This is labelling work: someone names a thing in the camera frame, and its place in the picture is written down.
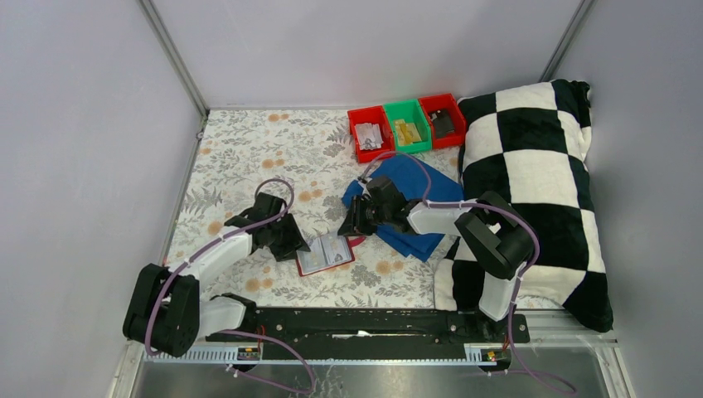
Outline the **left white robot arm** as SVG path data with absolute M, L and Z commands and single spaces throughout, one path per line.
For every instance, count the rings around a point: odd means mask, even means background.
M 226 330 L 236 340 L 254 336 L 253 308 L 232 294 L 210 300 L 202 291 L 229 267 L 255 251 L 267 248 L 277 261 L 292 260 L 309 249 L 289 204 L 264 192 L 253 206 L 231 217 L 221 233 L 181 263 L 168 267 L 144 266 L 134 286 L 125 315 L 123 335 L 141 342 L 147 351 L 173 357 L 185 354 L 193 343 Z

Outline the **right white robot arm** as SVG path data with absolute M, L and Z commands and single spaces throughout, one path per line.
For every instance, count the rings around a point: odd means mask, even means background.
M 518 279 L 540 254 L 532 227 L 497 193 L 484 192 L 469 201 L 407 199 L 385 176 L 363 184 L 338 229 L 339 236 L 357 237 L 390 226 L 406 235 L 457 236 L 484 270 L 484 285 L 475 320 L 479 337 L 495 342 L 508 330 L 508 316 Z

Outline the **red leather card holder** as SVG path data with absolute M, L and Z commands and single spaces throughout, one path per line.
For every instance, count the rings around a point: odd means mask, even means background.
M 336 232 L 316 236 L 307 243 L 307 249 L 296 251 L 298 275 L 306 277 L 354 262 L 353 249 L 365 239 L 340 236 Z

